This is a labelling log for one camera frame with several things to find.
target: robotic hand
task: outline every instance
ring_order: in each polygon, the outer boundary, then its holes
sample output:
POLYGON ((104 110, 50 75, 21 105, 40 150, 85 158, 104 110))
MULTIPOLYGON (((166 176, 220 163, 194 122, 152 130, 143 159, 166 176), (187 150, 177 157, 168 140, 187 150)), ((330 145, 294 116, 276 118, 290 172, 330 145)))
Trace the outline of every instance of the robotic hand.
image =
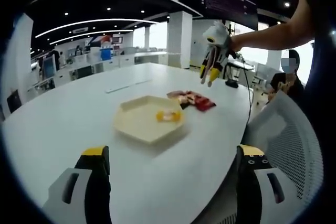
POLYGON ((212 82, 218 78, 226 66, 229 55, 232 55, 234 59, 237 56, 230 49, 231 38, 222 22, 215 21, 214 26, 203 33, 203 37, 208 43, 208 49, 201 66, 201 84, 205 83, 206 76, 210 71, 208 87, 211 87, 212 82))

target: hexagonal tray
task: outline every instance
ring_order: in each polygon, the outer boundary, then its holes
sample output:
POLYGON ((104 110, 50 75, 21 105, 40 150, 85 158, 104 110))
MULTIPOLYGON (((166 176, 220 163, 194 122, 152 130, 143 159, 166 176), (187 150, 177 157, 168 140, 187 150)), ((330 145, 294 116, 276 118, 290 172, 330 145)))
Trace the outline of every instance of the hexagonal tray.
POLYGON ((176 100, 150 95, 121 103, 114 118, 116 130, 147 144, 178 131, 183 124, 183 111, 176 100), (181 119, 178 122, 158 122, 156 114, 160 110, 179 110, 181 119))

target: window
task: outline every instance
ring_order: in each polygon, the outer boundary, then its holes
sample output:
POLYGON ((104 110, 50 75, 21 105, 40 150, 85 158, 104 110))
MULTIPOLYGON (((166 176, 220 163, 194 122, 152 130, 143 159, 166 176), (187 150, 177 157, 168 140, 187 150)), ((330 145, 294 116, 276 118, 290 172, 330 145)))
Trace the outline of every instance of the window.
POLYGON ((167 26, 167 22, 150 26, 149 47, 167 48, 167 26))
POLYGON ((144 27, 134 30, 133 47, 145 47, 145 28, 144 27))
MULTIPOLYGON (((254 31, 246 26, 234 22, 231 22, 231 26, 235 30, 235 35, 245 34, 249 33, 250 31, 254 31)), ((258 23, 258 30, 264 30, 267 28, 268 28, 267 24, 258 23)), ((244 47, 241 49, 240 53, 243 55, 245 60, 254 61, 261 64, 266 64, 267 62, 268 50, 244 47)))
POLYGON ((310 68, 313 60, 313 51, 314 51, 312 43, 314 43, 313 40, 302 46, 293 48, 294 50, 296 50, 296 52, 298 52, 300 56, 300 66, 297 75, 300 81, 303 83, 307 83, 310 74, 310 68))

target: blue container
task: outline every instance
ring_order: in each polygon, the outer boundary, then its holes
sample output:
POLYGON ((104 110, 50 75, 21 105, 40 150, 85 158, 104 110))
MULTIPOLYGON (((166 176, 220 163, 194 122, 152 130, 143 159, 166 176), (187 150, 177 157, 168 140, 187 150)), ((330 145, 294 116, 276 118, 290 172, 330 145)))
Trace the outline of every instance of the blue container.
POLYGON ((101 49, 100 57, 102 60, 110 60, 111 59, 111 49, 101 49))

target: dark hair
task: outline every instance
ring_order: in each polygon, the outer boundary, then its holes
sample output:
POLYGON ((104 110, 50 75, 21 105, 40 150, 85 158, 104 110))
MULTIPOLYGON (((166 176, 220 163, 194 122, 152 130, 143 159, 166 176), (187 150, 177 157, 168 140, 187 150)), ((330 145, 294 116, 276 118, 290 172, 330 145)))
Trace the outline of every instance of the dark hair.
POLYGON ((299 66, 300 66, 300 56, 299 56, 298 52, 296 52, 294 49, 289 49, 288 50, 288 58, 289 59, 296 59, 296 63, 298 65, 298 67, 297 67, 297 71, 298 71, 299 66))

